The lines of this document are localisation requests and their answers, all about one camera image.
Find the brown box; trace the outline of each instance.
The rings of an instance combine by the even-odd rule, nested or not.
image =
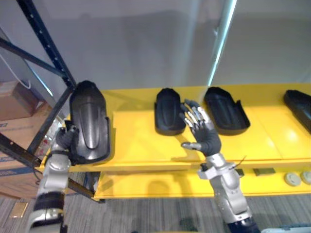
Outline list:
[[[30,167],[20,165],[0,169],[0,195],[35,198],[38,191],[36,181],[37,179]],[[75,192],[68,188],[66,193],[73,194]]]
[[[0,121],[0,133],[27,149],[50,111],[51,107],[44,103],[36,109],[32,117]],[[35,182],[32,168],[0,151],[0,195],[34,198],[38,190]]]
[[[27,149],[48,117],[51,107],[47,103],[40,105],[32,117],[0,121],[0,133]],[[0,170],[6,166],[19,166],[20,162],[0,151]]]
[[[31,117],[38,101],[18,81],[0,83],[0,120]]]

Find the wire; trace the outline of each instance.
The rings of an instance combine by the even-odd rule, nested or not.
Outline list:
[[[244,158],[238,164],[236,164],[233,168],[231,168],[231,169],[235,169],[237,166],[239,166],[244,161],[245,158],[246,158],[246,156],[244,156]]]
[[[31,83],[28,80],[28,86],[26,86],[16,75],[16,73],[14,73],[14,71],[11,69],[10,65],[6,62],[6,60],[4,59],[4,57],[2,57],[2,55],[0,54],[1,59],[3,60],[3,62],[6,64],[6,66],[9,68],[9,70],[11,71],[11,73],[13,74],[13,76],[19,81],[20,84],[22,84],[24,87],[26,87],[27,89],[31,88]]]
[[[35,177],[37,178],[37,181],[35,182],[35,184],[36,184],[36,185],[39,185],[41,179],[40,179],[40,178],[38,177],[38,175],[35,173],[35,159],[36,159],[36,158],[37,158],[37,157],[33,158],[32,169],[33,169],[33,173],[34,173]]]

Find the white wall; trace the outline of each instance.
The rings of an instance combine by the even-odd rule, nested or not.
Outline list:
[[[35,0],[76,81],[100,89],[205,85],[222,2]],[[1,0],[13,43],[49,61],[15,1]],[[239,0],[213,84],[308,81],[309,0]],[[57,96],[59,78],[35,67]]]

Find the gray carpet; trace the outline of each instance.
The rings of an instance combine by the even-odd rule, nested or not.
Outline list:
[[[311,196],[248,198],[261,230],[311,222]],[[15,200],[0,199],[0,232],[22,233],[34,202],[24,218],[8,218]],[[66,197],[69,233],[139,233],[199,230],[225,233],[227,229],[213,199],[126,199],[98,204],[81,195]]]

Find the black metal upright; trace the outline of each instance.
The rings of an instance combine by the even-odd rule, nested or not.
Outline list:
[[[17,2],[55,67],[65,73],[62,77],[65,84],[68,87],[75,88],[76,82],[68,70],[62,56],[57,50],[56,45],[54,44],[37,9],[35,8],[33,1],[17,0]]]
[[[55,67],[47,64],[46,62],[22,50],[21,48],[11,44],[10,42],[4,40],[3,38],[0,38],[0,47],[3,47],[8,51],[28,61],[33,62],[38,66],[41,66],[42,68],[54,74],[57,74],[63,79],[63,81],[67,85],[67,89],[51,110],[49,116],[42,124],[40,130],[32,140],[27,150],[25,150],[24,148],[22,148],[21,146],[19,146],[18,144],[16,144],[15,142],[13,142],[12,140],[10,140],[9,138],[0,133],[0,151],[8,154],[12,158],[16,159],[17,161],[23,163],[28,167],[33,167],[33,166],[40,166],[42,161],[36,156],[34,156],[34,153],[37,150],[38,146],[40,145],[46,132],[52,125],[58,112],[63,107],[70,94],[74,91],[76,87],[76,82],[72,77],[70,71],[68,70],[59,51],[57,50],[56,45],[54,44],[48,30],[46,29],[32,0],[17,0],[17,2]],[[86,189],[85,187],[73,181],[72,179],[69,179],[68,187],[88,198],[94,197],[93,190]]]

